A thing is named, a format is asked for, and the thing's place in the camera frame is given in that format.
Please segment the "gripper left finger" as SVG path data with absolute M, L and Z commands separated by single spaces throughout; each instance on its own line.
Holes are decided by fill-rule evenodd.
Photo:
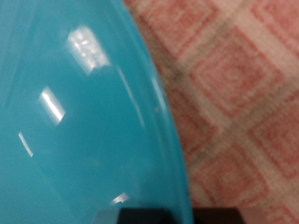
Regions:
M 163 209 L 121 208 L 99 211 L 96 224 L 174 224 L 174 218 Z

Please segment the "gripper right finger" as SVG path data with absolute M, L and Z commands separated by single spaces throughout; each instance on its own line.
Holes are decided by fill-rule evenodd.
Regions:
M 193 208 L 194 224 L 246 224 L 235 208 Z

